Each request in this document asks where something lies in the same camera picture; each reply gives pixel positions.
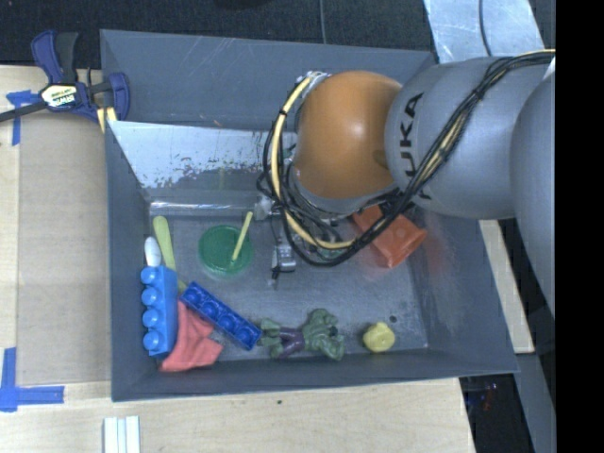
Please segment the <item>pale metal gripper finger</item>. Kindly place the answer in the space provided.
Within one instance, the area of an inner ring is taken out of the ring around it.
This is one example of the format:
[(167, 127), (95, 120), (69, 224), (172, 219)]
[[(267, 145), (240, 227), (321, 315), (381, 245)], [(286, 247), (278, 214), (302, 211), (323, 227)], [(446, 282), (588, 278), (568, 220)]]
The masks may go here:
[(279, 216), (278, 202), (266, 195), (259, 195), (253, 208), (255, 221), (264, 221)]
[(297, 263), (292, 246), (285, 240), (277, 239), (271, 261), (271, 287), (276, 290), (279, 278), (284, 274), (293, 273), (296, 267)]

